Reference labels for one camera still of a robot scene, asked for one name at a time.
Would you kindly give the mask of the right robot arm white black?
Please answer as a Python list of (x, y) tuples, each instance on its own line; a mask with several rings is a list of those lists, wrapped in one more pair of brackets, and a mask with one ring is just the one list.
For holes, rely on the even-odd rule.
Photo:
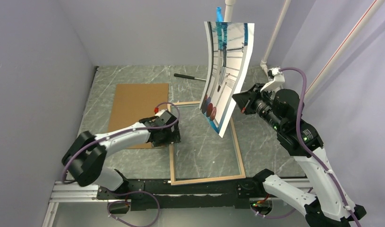
[(349, 198), (334, 175), (317, 130), (302, 120), (304, 104), (294, 90), (281, 89), (271, 96), (262, 90), (262, 84), (255, 84), (232, 98), (243, 114), (257, 114), (276, 131), (277, 140), (301, 166), (315, 190), (314, 194), (305, 192), (264, 169), (252, 178), (254, 194), (282, 199), (311, 227), (347, 227), (366, 215), (365, 208)]

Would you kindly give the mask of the printed photo with white border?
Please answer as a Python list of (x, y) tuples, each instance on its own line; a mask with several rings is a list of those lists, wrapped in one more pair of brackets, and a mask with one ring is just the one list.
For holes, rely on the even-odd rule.
[(236, 106), (232, 95), (242, 89), (254, 46), (254, 23), (204, 23), (208, 71), (199, 108), (209, 125), (223, 137)]

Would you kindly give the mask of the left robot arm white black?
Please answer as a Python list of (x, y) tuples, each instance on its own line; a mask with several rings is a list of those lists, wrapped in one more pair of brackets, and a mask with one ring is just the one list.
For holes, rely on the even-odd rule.
[(95, 135), (82, 132), (61, 162), (64, 172), (69, 172), (79, 186), (96, 184), (120, 199), (127, 194), (129, 181), (119, 170), (104, 167), (106, 158), (136, 145), (150, 143), (155, 148), (179, 142), (179, 117), (168, 110), (160, 110), (120, 130)]

